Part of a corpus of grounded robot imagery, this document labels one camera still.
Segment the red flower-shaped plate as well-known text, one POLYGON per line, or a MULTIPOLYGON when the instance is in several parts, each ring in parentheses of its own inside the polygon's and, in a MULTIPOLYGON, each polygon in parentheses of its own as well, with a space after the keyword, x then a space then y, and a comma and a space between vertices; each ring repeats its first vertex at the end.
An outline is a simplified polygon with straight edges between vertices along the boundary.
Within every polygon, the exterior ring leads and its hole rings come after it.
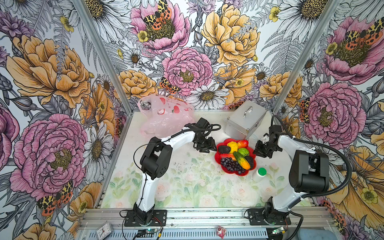
POLYGON ((257 166, 253 152, 248 140, 226 139, 217 145, 215 161, 227 174, 246 176, 257 166))

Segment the green lime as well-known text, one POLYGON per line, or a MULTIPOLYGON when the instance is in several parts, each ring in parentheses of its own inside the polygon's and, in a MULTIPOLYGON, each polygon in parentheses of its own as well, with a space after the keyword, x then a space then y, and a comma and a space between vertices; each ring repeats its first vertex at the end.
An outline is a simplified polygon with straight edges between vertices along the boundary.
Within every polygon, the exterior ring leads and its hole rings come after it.
POLYGON ((240 149, 238 149, 238 153, 241 154, 244 157, 250 155, 250 152, 249 152, 249 150, 247 148, 240 148, 240 149))

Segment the green yellow mango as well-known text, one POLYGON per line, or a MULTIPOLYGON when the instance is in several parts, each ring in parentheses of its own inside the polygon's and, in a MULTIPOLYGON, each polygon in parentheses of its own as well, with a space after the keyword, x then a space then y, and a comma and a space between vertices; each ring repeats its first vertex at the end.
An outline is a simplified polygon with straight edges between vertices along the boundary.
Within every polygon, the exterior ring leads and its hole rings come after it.
POLYGON ((247 161, 247 159, 242 154, 240 154, 238 152, 234 152, 233 155, 235 156, 237 162, 239 163, 239 165, 243 169, 249 170, 251 168, 250 163, 247 161))

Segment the pink plastic bag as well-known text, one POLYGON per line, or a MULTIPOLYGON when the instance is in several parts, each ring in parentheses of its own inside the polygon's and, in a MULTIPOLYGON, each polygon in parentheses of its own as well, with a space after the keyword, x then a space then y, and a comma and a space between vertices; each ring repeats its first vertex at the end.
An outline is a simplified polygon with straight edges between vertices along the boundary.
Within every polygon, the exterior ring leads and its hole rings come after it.
POLYGON ((186 124, 195 122, 193 106, 160 95, 152 94, 141 98, 138 108, 147 118, 140 131, 148 139, 165 138, 177 133, 186 124))

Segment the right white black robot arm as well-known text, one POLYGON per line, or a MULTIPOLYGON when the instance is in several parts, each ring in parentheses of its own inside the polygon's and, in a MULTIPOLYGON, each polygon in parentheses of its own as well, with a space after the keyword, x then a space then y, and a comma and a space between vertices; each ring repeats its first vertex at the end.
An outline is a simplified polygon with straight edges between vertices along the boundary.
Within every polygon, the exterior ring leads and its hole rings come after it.
POLYGON ((326 192, 329 188, 329 157, 309 148, 295 137, 267 134, 257 141, 254 154, 272 158, 274 152, 285 151, 291 160, 289 184, 265 204, 263 219, 268 224, 284 223, 289 210, 304 199, 306 194, 326 192))

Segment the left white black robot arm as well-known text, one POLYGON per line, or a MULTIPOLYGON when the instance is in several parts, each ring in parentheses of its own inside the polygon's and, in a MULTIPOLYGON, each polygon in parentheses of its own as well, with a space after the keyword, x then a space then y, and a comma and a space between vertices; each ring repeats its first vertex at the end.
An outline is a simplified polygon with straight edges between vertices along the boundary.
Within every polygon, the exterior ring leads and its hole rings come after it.
POLYGON ((185 144, 193 143, 200 152, 208 153, 216 150, 216 143, 210 133, 218 129, 184 127, 181 131, 162 139, 153 137, 140 159, 143 173, 139 198, 133 207, 135 221, 142 226, 150 224, 154 218, 155 194, 158 181, 167 172, 172 153, 185 144))

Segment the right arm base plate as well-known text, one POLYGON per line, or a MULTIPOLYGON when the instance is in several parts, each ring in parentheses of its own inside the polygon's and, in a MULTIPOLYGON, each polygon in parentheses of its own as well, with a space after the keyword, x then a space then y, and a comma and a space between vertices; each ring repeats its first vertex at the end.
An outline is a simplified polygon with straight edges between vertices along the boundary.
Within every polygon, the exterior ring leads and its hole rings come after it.
POLYGON ((263 208, 251 208, 246 210, 251 226, 289 226, 292 224, 289 213, 270 211, 266 213, 263 208))

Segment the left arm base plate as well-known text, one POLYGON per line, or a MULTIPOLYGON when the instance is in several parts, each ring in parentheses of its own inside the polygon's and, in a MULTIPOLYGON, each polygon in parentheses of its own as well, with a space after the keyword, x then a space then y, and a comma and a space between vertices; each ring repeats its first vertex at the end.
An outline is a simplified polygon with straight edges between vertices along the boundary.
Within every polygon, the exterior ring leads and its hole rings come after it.
POLYGON ((124 215, 124 227, 164 227, 167 222, 167 210, 150 210, 144 212, 140 209, 128 210, 124 215))

